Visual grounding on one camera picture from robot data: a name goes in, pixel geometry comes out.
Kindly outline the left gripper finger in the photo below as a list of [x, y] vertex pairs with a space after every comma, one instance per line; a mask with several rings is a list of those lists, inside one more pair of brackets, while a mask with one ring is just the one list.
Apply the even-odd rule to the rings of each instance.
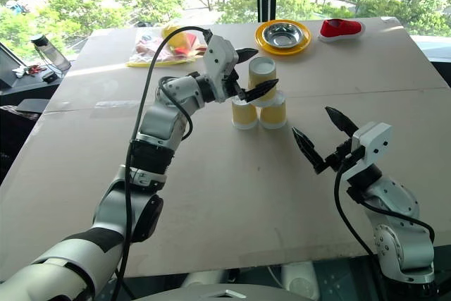
[[244, 92], [244, 100], [252, 102], [258, 100], [276, 88], [278, 79], [265, 80], [257, 84], [253, 89]]
[[238, 57], [236, 64], [240, 64], [250, 60], [252, 57], [257, 55], [259, 53], [259, 50], [254, 48], [241, 48], [236, 49], [235, 52], [237, 53]]

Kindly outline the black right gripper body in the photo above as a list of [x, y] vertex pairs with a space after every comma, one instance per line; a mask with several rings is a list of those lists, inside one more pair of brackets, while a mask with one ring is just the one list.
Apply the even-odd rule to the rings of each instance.
[[362, 159], [365, 155], [365, 146], [358, 146], [355, 150], [352, 150], [352, 140], [348, 139], [342, 144], [338, 145], [335, 151], [326, 157], [325, 166], [331, 168], [333, 171], [338, 172], [343, 165], [344, 170], [349, 170], [357, 161]]

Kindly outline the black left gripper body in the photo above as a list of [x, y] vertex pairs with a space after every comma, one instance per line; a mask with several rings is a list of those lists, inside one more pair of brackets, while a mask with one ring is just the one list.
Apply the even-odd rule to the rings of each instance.
[[245, 90], [238, 84], [238, 79], [239, 75], [234, 68], [229, 75], [226, 75], [224, 79], [222, 79], [223, 91], [227, 99], [238, 97], [240, 100], [246, 100]]

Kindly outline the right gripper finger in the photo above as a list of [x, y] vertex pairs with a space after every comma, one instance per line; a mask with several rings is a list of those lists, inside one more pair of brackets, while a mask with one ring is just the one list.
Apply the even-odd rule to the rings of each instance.
[[359, 129], [345, 114], [337, 109], [326, 106], [325, 110], [331, 119], [332, 123], [338, 128], [338, 130], [344, 132], [348, 137], [352, 137], [353, 134]]
[[316, 174], [320, 174], [326, 169], [326, 163], [319, 153], [314, 149], [313, 142], [299, 129], [292, 127], [292, 133], [300, 151], [311, 163]]

